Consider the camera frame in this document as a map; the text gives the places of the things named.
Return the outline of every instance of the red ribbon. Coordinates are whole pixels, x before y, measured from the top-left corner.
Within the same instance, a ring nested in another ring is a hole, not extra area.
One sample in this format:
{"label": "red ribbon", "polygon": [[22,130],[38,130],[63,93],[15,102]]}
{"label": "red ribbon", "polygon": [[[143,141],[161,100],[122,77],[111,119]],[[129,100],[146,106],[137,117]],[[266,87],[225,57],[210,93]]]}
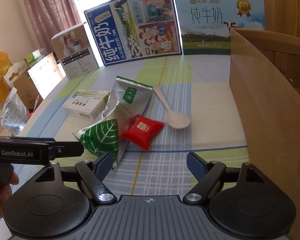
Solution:
{"label": "red ribbon", "polygon": [[252,17],[250,13],[242,13],[242,12],[240,12],[240,11],[238,12],[237,15],[240,15],[240,17],[241,17],[242,14],[246,14],[248,18],[249,18],[249,17]]}

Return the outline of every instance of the green tea bag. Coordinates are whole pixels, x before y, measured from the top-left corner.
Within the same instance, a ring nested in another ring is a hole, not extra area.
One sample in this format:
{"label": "green tea bag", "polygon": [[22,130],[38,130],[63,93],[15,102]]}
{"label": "green tea bag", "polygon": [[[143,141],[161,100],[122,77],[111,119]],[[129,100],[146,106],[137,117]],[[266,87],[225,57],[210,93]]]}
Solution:
{"label": "green tea bag", "polygon": [[100,120],[74,136],[96,156],[111,152],[116,166],[128,144],[120,135],[143,113],[151,92],[151,86],[117,76]]}

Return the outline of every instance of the white plastic spoon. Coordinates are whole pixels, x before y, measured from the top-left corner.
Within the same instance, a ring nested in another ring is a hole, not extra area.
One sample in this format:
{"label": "white plastic spoon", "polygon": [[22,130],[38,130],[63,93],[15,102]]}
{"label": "white plastic spoon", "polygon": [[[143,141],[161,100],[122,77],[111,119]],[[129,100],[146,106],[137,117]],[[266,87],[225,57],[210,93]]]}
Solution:
{"label": "white plastic spoon", "polygon": [[172,111],[159,87],[154,87],[153,90],[168,111],[166,118],[168,125],[178,130],[186,128],[190,124],[190,118],[186,114],[176,113]]}

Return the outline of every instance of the white product box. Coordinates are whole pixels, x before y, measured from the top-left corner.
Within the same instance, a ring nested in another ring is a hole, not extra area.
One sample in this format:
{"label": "white product box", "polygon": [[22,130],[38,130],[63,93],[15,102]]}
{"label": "white product box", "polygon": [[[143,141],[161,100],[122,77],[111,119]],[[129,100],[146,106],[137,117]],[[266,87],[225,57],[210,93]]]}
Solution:
{"label": "white product box", "polygon": [[51,44],[69,80],[99,68],[92,52],[85,23],[79,23],[51,38]]}
{"label": "white product box", "polygon": [[78,90],[64,104],[67,114],[87,120],[96,119],[106,107],[107,91]]}

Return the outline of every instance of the red packet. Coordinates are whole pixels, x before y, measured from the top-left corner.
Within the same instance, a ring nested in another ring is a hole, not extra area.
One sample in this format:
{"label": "red packet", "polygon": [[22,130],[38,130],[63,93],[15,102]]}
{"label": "red packet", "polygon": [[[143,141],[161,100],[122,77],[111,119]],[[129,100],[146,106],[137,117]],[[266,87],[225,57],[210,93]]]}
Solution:
{"label": "red packet", "polygon": [[138,114],[137,117],[136,122],[122,137],[147,151],[151,140],[162,129],[164,122],[146,118],[141,114]]}

